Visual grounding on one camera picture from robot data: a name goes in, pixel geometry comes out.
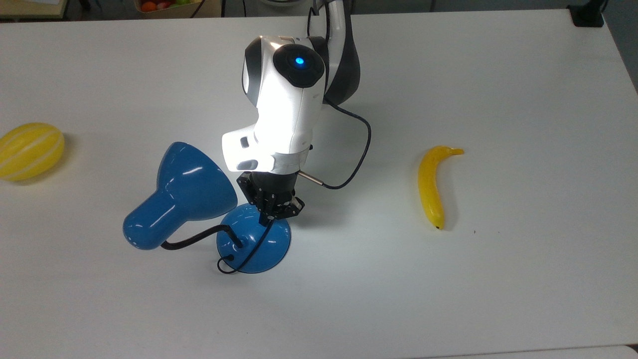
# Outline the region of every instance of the silver connector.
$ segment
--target silver connector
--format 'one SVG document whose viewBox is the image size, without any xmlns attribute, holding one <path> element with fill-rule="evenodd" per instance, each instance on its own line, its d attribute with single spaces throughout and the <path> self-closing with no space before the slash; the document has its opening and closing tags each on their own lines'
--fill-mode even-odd
<svg viewBox="0 0 638 359">
<path fill-rule="evenodd" d="M 310 182 L 314 182 L 314 183 L 316 183 L 317 185 L 323 186 L 323 181 L 322 181 L 322 180 L 320 180 L 320 179 L 318 179 L 317 177 L 311 176 L 311 175 L 309 175 L 308 173 L 305 173 L 305 172 L 303 172 L 303 171 L 299 171 L 297 174 L 298 174 L 299 176 L 302 176 L 303 178 L 306 178 L 306 179 L 307 179 L 308 181 L 310 181 Z"/>
</svg>

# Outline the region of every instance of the black cable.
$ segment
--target black cable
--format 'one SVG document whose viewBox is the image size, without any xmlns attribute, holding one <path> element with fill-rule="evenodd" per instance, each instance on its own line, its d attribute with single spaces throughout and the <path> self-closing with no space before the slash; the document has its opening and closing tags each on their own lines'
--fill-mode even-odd
<svg viewBox="0 0 638 359">
<path fill-rule="evenodd" d="M 205 230 L 204 232 L 198 233 L 190 238 L 188 238 L 187 240 L 183 240 L 183 241 L 179 241 L 179 242 L 175 242 L 175 243 L 169 243 L 168 241 L 164 241 L 164 243 L 161 244 L 161 247 L 166 249 L 166 250 L 178 250 L 178 249 L 182 249 L 184 247 L 188 247 L 194 243 L 197 243 L 199 241 L 201 241 L 202 239 L 215 234 L 217 232 L 221 232 L 224 231 L 228 234 L 229 237 L 234 238 L 234 243 L 239 243 L 238 247 L 242 247 L 241 242 L 237 239 L 237 236 L 233 233 L 232 229 L 230 228 L 229 225 L 226 224 L 219 224 L 219 225 L 215 225 L 214 227 L 208 228 L 207 230 Z"/>
<path fill-rule="evenodd" d="M 330 40 L 330 9 L 327 3 L 325 4 L 325 41 Z"/>
<path fill-rule="evenodd" d="M 306 35 L 308 37 L 310 37 L 310 16 L 312 15 L 317 16 L 317 12 L 315 12 L 315 9 L 310 6 L 310 9 L 308 10 L 308 22 L 306 24 Z"/>
<path fill-rule="evenodd" d="M 363 154 L 361 155 L 361 159 L 359 160 L 359 162 L 357 163 L 357 166 L 355 167 L 355 170 L 352 171 L 352 174 L 350 175 L 350 177 L 348 179 L 346 179 L 346 181 L 338 186 L 330 186 L 330 185 L 326 185 L 325 183 L 322 183 L 322 186 L 325 188 L 328 188 L 329 190 L 338 190 L 341 189 L 345 186 L 347 186 L 348 183 L 350 183 L 350 181 L 355 177 L 355 175 L 357 174 L 357 172 L 359 171 L 359 168 L 361 168 L 361 164 L 363 163 L 363 160 L 366 158 L 366 154 L 368 149 L 370 148 L 370 141 L 372 140 L 372 127 L 370 127 L 370 123 L 368 121 L 366 121 L 366 119 L 364 119 L 363 117 L 359 116 L 358 114 L 354 114 L 348 110 L 344 110 L 342 108 L 340 108 L 339 106 L 335 105 L 334 103 L 332 103 L 330 100 L 328 100 L 327 98 L 323 98 L 323 101 L 325 103 L 327 103 L 328 105 L 332 106 L 332 108 L 334 108 L 335 110 L 342 112 L 350 117 L 354 117 L 356 119 L 358 119 L 359 121 L 363 122 L 363 124 L 367 127 L 367 141 L 366 141 L 366 148 L 363 151 Z"/>
<path fill-rule="evenodd" d="M 197 9 L 195 9 L 195 11 L 193 11 L 193 14 L 191 15 L 191 19 L 193 17 L 195 17 L 195 15 L 197 15 L 197 13 L 199 12 L 199 9 L 202 8 L 202 5 L 204 5 L 204 1 L 206 0 L 201 0 L 200 4 L 197 6 Z M 224 17 L 224 5 L 226 4 L 226 0 L 221 0 L 221 17 Z"/>
<path fill-rule="evenodd" d="M 243 262 L 242 262 L 242 263 L 241 263 L 241 264 L 237 267 L 237 269 L 233 269 L 233 270 L 231 270 L 231 271 L 226 271 L 226 270 L 221 269 L 220 264 L 221 264 L 221 262 L 222 262 L 222 261 L 225 261 L 226 259 L 228 259 L 228 260 L 231 260 L 231 261 L 232 261 L 232 260 L 234 260 L 234 259 L 235 259 L 235 257 L 234 257 L 232 254 L 229 254 L 229 255 L 227 255 L 227 256 L 224 256 L 224 257 L 220 258 L 220 259 L 219 259 L 219 261 L 217 261 L 217 269 L 218 269 L 221 273 L 224 273 L 224 274 L 233 274 L 233 273 L 235 273 L 235 272 L 237 272 L 237 271 L 240 271 L 240 270 L 241 270 L 241 268 L 243 268 L 243 267 L 244 267 L 244 266 L 248 263 L 248 261 L 250 261 L 250 259 L 251 259 L 251 258 L 255 255 L 255 253 L 257 253 L 257 250 L 259 249 L 259 247 L 261 247 L 261 246 L 262 246 L 263 240 L 264 240 L 264 239 L 266 239 L 266 236 L 268 235 L 268 232 L 270 232 L 270 231 L 271 231 L 272 224 L 273 224 L 274 222 L 275 222 L 274 220 L 270 220 L 270 221 L 268 222 L 268 224 L 266 225 L 266 230 L 263 232 L 262 237 L 261 237 L 261 238 L 259 238 L 259 240 L 257 241 L 257 244 L 255 245 L 255 247 L 253 248 L 253 250 L 251 250 L 251 251 L 250 251 L 250 253 L 249 253 L 249 254 L 248 254 L 248 256 L 246 257 L 246 259 L 244 259 L 244 261 L 243 261 Z"/>
</svg>

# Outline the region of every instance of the banana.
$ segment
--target banana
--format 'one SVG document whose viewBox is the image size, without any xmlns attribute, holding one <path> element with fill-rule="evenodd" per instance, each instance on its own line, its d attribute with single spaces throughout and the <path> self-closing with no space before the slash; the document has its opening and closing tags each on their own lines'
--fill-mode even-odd
<svg viewBox="0 0 638 359">
<path fill-rule="evenodd" d="M 436 168 L 439 162 L 453 155 L 465 153 L 461 148 L 450 148 L 447 146 L 436 146 L 431 148 L 419 165 L 419 194 L 421 204 L 426 212 L 427 219 L 437 228 L 443 229 L 445 224 L 445 212 L 441 204 L 436 187 Z"/>
</svg>

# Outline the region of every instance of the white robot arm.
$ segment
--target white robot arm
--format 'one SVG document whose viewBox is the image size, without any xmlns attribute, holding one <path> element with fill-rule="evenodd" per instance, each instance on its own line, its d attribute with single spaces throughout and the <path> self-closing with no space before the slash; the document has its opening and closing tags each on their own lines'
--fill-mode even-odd
<svg viewBox="0 0 638 359">
<path fill-rule="evenodd" d="M 341 104 L 359 86 L 349 0 L 326 0 L 326 37 L 260 36 L 246 48 L 242 85 L 257 108 L 254 125 L 222 136 L 230 171 L 261 223 L 298 215 L 297 173 L 306 163 L 317 113 Z"/>
</svg>

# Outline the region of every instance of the lamp base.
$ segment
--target lamp base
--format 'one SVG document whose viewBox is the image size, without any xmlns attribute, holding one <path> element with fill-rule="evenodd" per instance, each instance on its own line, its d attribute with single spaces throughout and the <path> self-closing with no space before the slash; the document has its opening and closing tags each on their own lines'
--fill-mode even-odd
<svg viewBox="0 0 638 359">
<path fill-rule="evenodd" d="M 243 246 L 238 248 L 226 232 L 219 232 L 217 234 L 217 250 L 222 258 L 232 256 L 229 259 L 224 259 L 224 263 L 234 270 L 239 269 L 237 271 L 241 273 L 261 273 L 271 269 L 281 262 L 290 247 L 288 221 L 285 219 L 275 220 L 260 247 L 250 260 L 241 266 L 255 249 L 266 227 L 259 224 L 259 212 L 250 204 L 242 204 L 228 212 L 221 223 L 229 225 L 233 229 Z"/>
</svg>

